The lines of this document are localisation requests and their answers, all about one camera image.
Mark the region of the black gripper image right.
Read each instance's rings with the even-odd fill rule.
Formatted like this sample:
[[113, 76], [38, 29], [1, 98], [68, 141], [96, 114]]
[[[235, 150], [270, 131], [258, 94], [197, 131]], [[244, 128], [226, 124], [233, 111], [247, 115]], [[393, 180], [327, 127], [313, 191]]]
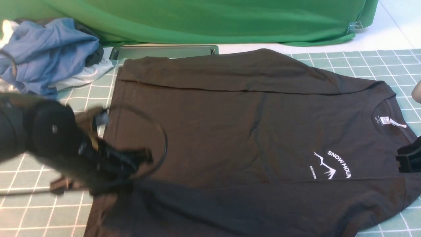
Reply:
[[396, 161], [401, 173], [421, 172], [421, 137], [397, 150]]

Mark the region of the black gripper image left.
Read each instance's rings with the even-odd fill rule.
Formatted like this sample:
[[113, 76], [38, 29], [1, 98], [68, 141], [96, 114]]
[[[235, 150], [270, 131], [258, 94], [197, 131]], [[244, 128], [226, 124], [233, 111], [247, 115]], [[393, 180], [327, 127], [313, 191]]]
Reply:
[[50, 184], [55, 195], [87, 190], [92, 196], [132, 190], [131, 177], [143, 164], [154, 162], [148, 147], [117, 150], [98, 137], [84, 132], [53, 132], [52, 167], [62, 175]]

